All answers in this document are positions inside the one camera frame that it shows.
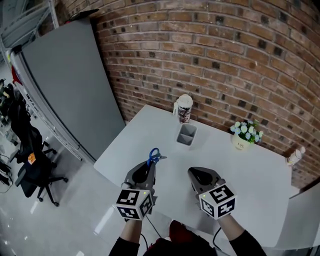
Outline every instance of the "potted plant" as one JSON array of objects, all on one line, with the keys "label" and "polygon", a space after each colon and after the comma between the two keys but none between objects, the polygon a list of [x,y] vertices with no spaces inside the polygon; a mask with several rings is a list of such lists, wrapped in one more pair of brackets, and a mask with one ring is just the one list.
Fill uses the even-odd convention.
[{"label": "potted plant", "polygon": [[257,120],[237,121],[230,127],[230,131],[234,133],[231,139],[232,144],[238,150],[245,150],[250,144],[261,141],[264,132],[256,130],[258,123]]}]

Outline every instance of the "desk organizer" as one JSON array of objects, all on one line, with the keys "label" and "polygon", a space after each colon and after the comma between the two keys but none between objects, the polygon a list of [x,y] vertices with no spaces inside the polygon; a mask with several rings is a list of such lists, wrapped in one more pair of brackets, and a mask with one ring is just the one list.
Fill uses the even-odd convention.
[{"label": "desk organizer", "polygon": [[176,142],[186,146],[191,146],[195,140],[196,133],[197,127],[190,123],[183,123],[180,127]]}]

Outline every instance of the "bottle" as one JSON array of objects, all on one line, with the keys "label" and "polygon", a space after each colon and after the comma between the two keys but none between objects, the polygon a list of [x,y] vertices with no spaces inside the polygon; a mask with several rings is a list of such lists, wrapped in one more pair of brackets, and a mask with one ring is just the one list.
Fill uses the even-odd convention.
[{"label": "bottle", "polygon": [[174,104],[173,114],[179,116],[180,123],[189,123],[193,100],[188,94],[181,95]]},{"label": "bottle", "polygon": [[300,161],[302,158],[303,154],[306,152],[306,149],[304,146],[302,146],[300,149],[296,149],[287,159],[286,159],[286,164],[288,166],[293,166],[297,162]]}]

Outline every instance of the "human arm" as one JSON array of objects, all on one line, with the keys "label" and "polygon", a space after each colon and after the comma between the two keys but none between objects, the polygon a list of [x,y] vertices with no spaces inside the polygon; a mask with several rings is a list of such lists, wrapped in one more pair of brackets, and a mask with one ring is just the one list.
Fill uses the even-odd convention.
[{"label": "human arm", "polygon": [[137,256],[139,250],[139,239],[142,229],[141,220],[129,219],[123,231],[115,242],[109,256]]},{"label": "human arm", "polygon": [[266,256],[258,241],[230,214],[218,219],[218,223],[237,256]]}]

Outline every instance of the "artificial flower bouquet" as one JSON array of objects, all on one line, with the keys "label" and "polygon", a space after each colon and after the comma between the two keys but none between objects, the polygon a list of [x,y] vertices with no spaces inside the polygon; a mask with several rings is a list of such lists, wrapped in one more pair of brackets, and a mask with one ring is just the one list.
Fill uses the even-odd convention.
[{"label": "artificial flower bouquet", "polygon": [[257,131],[256,127],[258,126],[259,121],[248,120],[244,122],[235,122],[234,125],[230,127],[231,132],[235,135],[238,135],[241,139],[249,143],[257,143],[261,141],[263,131]]}]

